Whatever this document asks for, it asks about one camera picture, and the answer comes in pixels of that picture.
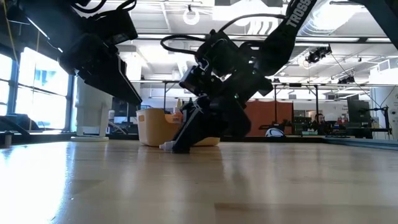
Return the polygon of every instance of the black cable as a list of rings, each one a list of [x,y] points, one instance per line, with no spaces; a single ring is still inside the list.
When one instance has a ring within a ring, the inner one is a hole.
[[[258,57],[258,55],[260,54],[260,51],[259,50],[254,50],[252,48],[253,47],[258,47],[260,49],[261,46],[262,46],[262,42],[261,41],[248,40],[248,41],[243,42],[239,46],[239,51],[242,54],[245,54],[245,55],[249,56],[251,58],[251,60],[254,60],[255,58]]]
[[[128,6],[131,3],[132,3],[132,6],[124,9],[124,7]],[[93,16],[93,19],[99,19],[101,17],[107,16],[108,14],[117,12],[117,11],[130,11],[130,10],[133,10],[136,7],[136,5],[137,5],[137,0],[127,0],[127,1],[123,2],[122,4],[120,4],[115,10],[104,11],[104,12],[95,14]]]
[[[351,76],[350,74],[348,74],[347,70],[345,70],[343,68],[343,66],[341,66],[340,62],[335,58],[335,56],[333,54],[330,54],[336,61],[336,63],[340,66],[341,69],[343,69],[343,71],[345,72],[345,74],[347,74],[348,76]],[[361,86],[356,83],[356,81],[354,81],[354,83],[378,106],[381,108],[381,106],[376,102],[376,100],[374,100],[373,98],[371,98],[371,95],[369,95],[364,89],[361,88]]]
[[[224,31],[227,29],[230,25],[234,24],[236,21],[240,19],[245,19],[245,18],[250,18],[250,17],[274,17],[277,19],[285,19],[286,16],[282,14],[269,14],[269,13],[258,13],[258,14],[250,14],[250,15],[244,15],[244,16],[239,16],[229,22],[227,22],[218,32]]]
[[[80,12],[91,14],[91,13],[98,12],[98,10],[100,10],[105,5],[106,1],[107,0],[101,0],[101,2],[96,7],[92,8],[92,9],[85,9],[83,7],[78,6],[77,4],[72,4],[72,7],[79,10]]]
[[[393,87],[393,89],[390,91],[390,93],[387,95],[386,99],[383,100],[383,102],[381,103],[381,106],[383,105],[383,103],[387,100],[387,98],[391,95],[391,93],[396,89],[396,85]]]
[[[137,0],[127,0],[127,1],[123,2],[122,4],[120,4],[120,6],[118,6],[116,8],[116,10],[124,9],[124,10],[130,11],[130,10],[134,9],[136,7],[136,5],[137,5]]]
[[[292,7],[292,4],[295,0],[290,0],[290,2],[287,4],[287,8],[286,8],[286,16],[290,15],[290,8]]]
[[[192,55],[196,54],[196,52],[194,50],[175,49],[173,47],[169,47],[169,46],[164,44],[165,41],[172,40],[172,39],[187,39],[187,40],[195,40],[195,41],[203,41],[203,42],[206,41],[206,39],[204,39],[204,38],[192,37],[190,35],[183,35],[183,34],[170,35],[170,36],[164,37],[160,41],[160,45],[165,50],[168,50],[168,51],[171,51],[171,52],[183,53],[183,54],[192,54]]]

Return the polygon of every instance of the cable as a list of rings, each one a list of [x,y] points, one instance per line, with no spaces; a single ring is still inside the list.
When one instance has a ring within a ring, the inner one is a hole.
[[[166,49],[166,50],[168,50],[168,51],[171,51],[171,52],[178,52],[178,53],[183,53],[183,54],[192,54],[192,55],[195,55],[195,54],[196,54],[196,52],[195,52],[194,50],[175,49],[175,48],[173,48],[173,47],[169,47],[169,46],[167,46],[167,45],[164,44],[165,41],[167,41],[167,40],[172,40],[172,39],[187,39],[187,40],[195,40],[195,41],[203,41],[203,42],[206,41],[206,39],[203,39],[203,38],[192,37],[192,36],[190,36],[190,35],[183,35],[183,34],[170,35],[170,36],[167,36],[167,37],[163,38],[163,39],[160,41],[160,45],[161,45],[164,49]]]
[[[335,56],[333,54],[330,54],[336,61],[336,63],[340,66],[341,69],[343,69],[343,71],[345,72],[345,74],[347,74],[348,76],[351,76],[350,74],[348,74],[347,70],[345,70],[343,68],[343,66],[341,66],[340,62],[335,58]],[[361,88],[361,86],[356,83],[356,81],[354,81],[354,83],[359,87],[359,89],[361,89],[378,107],[381,108],[381,106],[376,102],[376,100],[374,100],[371,95],[369,95],[364,89]]]
[[[292,7],[292,4],[295,0],[290,0],[290,2],[287,4],[286,8],[286,16],[290,16],[290,8]]]
[[[136,7],[136,5],[137,5],[137,0],[127,0],[124,3],[120,4],[120,6],[118,6],[116,8],[116,10],[127,10],[127,11],[130,11],[130,10],[134,9]]]
[[[381,106],[383,105],[383,103],[387,100],[387,98],[391,95],[391,93],[396,89],[397,85],[394,85],[393,89],[390,91],[390,93],[387,95],[386,99],[383,100],[383,102],[381,103]]]
[[[227,22],[218,32],[224,31],[227,29],[230,25],[234,24],[236,21],[240,19],[245,19],[245,18],[250,18],[250,17],[274,17],[277,19],[285,19],[286,16],[282,14],[269,14],[269,13],[258,13],[258,14],[250,14],[250,15],[244,15],[244,16],[239,16],[229,22]]]
[[[98,10],[100,10],[105,5],[106,1],[107,0],[101,0],[101,2],[96,7],[92,8],[92,9],[85,9],[83,7],[78,6],[77,4],[72,4],[72,7],[79,10],[80,12],[91,14],[91,13],[98,12]]]
[[[7,6],[6,6],[6,2],[3,2],[3,8],[4,8],[4,16],[6,18],[6,23],[7,23],[7,28],[8,28],[8,35],[10,36],[10,41],[11,41],[11,47],[12,47],[12,51],[14,52],[14,57],[15,57],[15,61],[17,62],[17,67],[19,67],[19,62],[18,62],[18,56],[17,56],[17,52],[15,50],[15,45],[14,45],[14,39],[12,38],[12,32],[11,32],[11,26],[10,26],[10,22],[7,19]]]
[[[129,4],[132,4],[132,6],[124,9],[124,7],[128,6]],[[120,4],[115,10],[104,11],[104,12],[95,14],[93,16],[93,19],[99,19],[99,18],[107,16],[108,14],[113,13],[113,12],[130,11],[130,10],[133,10],[136,7],[136,5],[137,5],[137,0],[127,0],[127,1],[123,2],[122,4]]]

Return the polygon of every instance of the glass window pane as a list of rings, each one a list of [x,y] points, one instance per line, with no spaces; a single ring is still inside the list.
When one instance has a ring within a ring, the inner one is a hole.
[[[0,116],[4,116],[7,114],[7,106],[6,105],[0,105]]]
[[[12,70],[12,59],[0,54],[0,78],[10,80]]]
[[[19,83],[63,96],[68,93],[68,74],[58,62],[29,48],[21,54]]]
[[[63,129],[67,99],[63,96],[18,88],[16,113],[28,114],[40,128]]]
[[[8,102],[8,91],[9,91],[8,82],[0,81],[0,103]]]

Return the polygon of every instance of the computer monitor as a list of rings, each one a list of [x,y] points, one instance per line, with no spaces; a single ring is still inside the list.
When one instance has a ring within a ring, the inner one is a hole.
[[[136,111],[140,110],[140,106],[134,106],[123,100],[114,97],[112,100],[112,110],[114,110],[115,117],[125,117],[126,121],[130,122],[131,117],[137,116]]]
[[[371,123],[368,102],[362,100],[348,100],[347,103],[350,123]]]

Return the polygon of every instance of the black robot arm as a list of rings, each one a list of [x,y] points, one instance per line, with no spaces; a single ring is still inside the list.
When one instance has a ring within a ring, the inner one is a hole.
[[[354,1],[370,7],[375,20],[398,46],[397,1]],[[271,81],[265,77],[274,75],[289,61],[296,36],[316,3],[317,0],[291,0],[286,16],[253,14],[236,18],[218,32],[212,30],[196,52],[171,49],[164,44],[174,38],[192,39],[189,36],[169,36],[160,42],[167,50],[195,54],[198,63],[180,81],[180,86],[198,99],[183,108],[184,122],[173,138],[173,152],[189,153],[192,145],[207,137],[220,137],[226,133],[243,137],[250,131],[251,122],[244,112],[246,102],[256,92],[265,96],[272,91]],[[265,41],[248,41],[238,47],[224,30],[238,19],[253,16],[272,16],[283,21]],[[259,50],[253,50],[253,47],[259,47]]]
[[[135,0],[127,0],[116,10],[81,17],[73,9],[85,13],[98,11],[102,0],[93,9],[84,9],[90,0],[6,0],[7,19],[27,26],[36,26],[51,46],[62,52],[60,66],[71,75],[78,75],[86,84],[105,91],[134,105],[141,97],[126,76],[126,63],[119,57],[116,44],[137,38],[129,16]]]

